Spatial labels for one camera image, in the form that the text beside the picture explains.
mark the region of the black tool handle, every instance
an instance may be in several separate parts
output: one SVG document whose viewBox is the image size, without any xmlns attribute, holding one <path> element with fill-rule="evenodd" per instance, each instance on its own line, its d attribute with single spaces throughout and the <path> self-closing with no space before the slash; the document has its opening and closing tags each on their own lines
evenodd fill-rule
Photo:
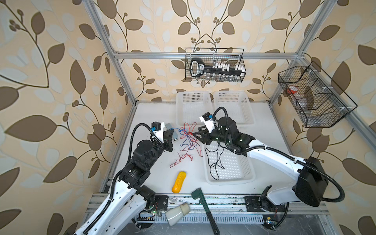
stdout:
<svg viewBox="0 0 376 235">
<path fill-rule="evenodd" d="M 208 217 L 208 219 L 209 219 L 209 221 L 210 221 L 210 225 L 212 226 L 212 229 L 213 229 L 214 234 L 215 234 L 215 235 L 220 235 L 221 233 L 219 232 L 219 229 L 218 229 L 218 227 L 217 227 L 217 224 L 216 224 L 215 221 L 214 221 L 214 218 L 213 218 L 211 212 L 210 212 L 210 211 L 207 212 L 207 213 L 206 213 L 206 216 Z"/>
</svg>

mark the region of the black wire mesh basket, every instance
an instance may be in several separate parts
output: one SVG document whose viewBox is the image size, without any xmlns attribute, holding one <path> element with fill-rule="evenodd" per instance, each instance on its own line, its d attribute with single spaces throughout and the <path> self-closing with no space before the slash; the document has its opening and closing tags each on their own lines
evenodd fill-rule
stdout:
<svg viewBox="0 0 376 235">
<path fill-rule="evenodd" d="M 244 49 L 185 49 L 185 77 L 216 82 L 242 82 L 246 75 Z"/>
<path fill-rule="evenodd" d="M 322 81 L 319 72 L 330 79 L 330 85 Z M 357 107 L 351 97 L 314 61 L 309 66 L 295 66 L 280 72 L 278 82 L 305 127 L 332 127 Z"/>
</svg>

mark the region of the perforated basket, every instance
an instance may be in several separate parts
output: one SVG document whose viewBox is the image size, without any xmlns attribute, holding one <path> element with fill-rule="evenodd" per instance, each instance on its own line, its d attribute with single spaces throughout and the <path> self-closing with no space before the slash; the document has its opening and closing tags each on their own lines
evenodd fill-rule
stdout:
<svg viewBox="0 0 376 235">
<path fill-rule="evenodd" d="M 250 157 L 236 155 L 227 149 L 224 149 L 221 155 L 221 161 L 219 162 L 218 157 L 222 152 L 222 148 L 219 147 L 216 152 L 209 152 L 215 151 L 217 146 L 218 143 L 214 141 L 209 146 L 206 144 L 201 144 L 204 158 L 205 178 L 209 184 L 233 185 L 249 183 L 255 180 L 255 170 L 253 169 L 253 164 Z M 224 169 L 219 166 L 209 166 L 217 161 L 217 164 L 223 166 Z"/>
<path fill-rule="evenodd" d="M 254 118 L 248 96 L 243 91 L 216 91 L 214 96 L 214 110 L 224 107 L 228 116 L 236 124 L 253 124 Z M 215 115 L 217 119 L 224 117 L 223 111 Z"/>
<path fill-rule="evenodd" d="M 200 116 L 204 113 L 213 113 L 213 104 L 210 93 L 207 91 L 184 91 L 176 95 L 176 124 L 184 126 L 197 122 L 202 124 Z"/>
</svg>

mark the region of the wallpaper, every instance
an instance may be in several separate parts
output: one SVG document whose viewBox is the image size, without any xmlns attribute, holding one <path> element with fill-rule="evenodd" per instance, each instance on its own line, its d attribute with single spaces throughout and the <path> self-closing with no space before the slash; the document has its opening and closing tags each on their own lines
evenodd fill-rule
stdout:
<svg viewBox="0 0 376 235">
<path fill-rule="evenodd" d="M 0 234 L 73 234 L 131 105 L 81 1 L 0 0 L 0 23 Z"/>
<path fill-rule="evenodd" d="M 295 52 L 320 0 L 94 0 L 120 52 L 242 48 Z"/>
<path fill-rule="evenodd" d="M 174 101 L 181 91 L 245 91 L 250 101 L 269 100 L 278 85 L 278 73 L 286 60 L 244 60 L 243 82 L 215 82 L 185 77 L 185 62 L 167 59 L 124 59 L 121 61 L 137 100 Z"/>
<path fill-rule="evenodd" d="M 375 1 L 339 0 L 306 54 L 355 100 L 359 107 L 354 112 L 374 131 L 375 13 Z M 338 230 L 344 235 L 376 234 L 376 153 L 346 119 L 332 128 L 304 128 L 286 96 L 281 95 L 273 107 L 294 154 L 318 158 L 345 190 L 342 202 L 326 203 Z M 337 197 L 338 190 L 329 184 L 324 196 Z"/>
</svg>

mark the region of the green tool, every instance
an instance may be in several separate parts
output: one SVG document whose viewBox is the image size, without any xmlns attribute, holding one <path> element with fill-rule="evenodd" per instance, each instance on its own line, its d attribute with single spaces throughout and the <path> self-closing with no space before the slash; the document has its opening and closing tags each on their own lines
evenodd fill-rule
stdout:
<svg viewBox="0 0 376 235">
<path fill-rule="evenodd" d="M 204 206 L 204 209 L 205 209 L 205 212 L 206 212 L 206 216 L 208 217 L 209 221 L 210 221 L 210 225 L 212 226 L 212 229 L 213 229 L 213 232 L 215 235 L 220 235 L 220 232 L 219 232 L 219 229 L 217 227 L 217 224 L 215 223 L 214 221 L 214 218 L 209 210 L 209 207 L 206 203 L 206 200 L 205 200 L 205 197 L 204 197 L 204 194 L 202 193 L 201 191 L 201 188 L 198 188 L 196 189 L 195 191 L 192 192 L 192 198 L 193 199 L 197 199 L 199 198 L 199 203 L 201 203 L 203 206 Z"/>
</svg>

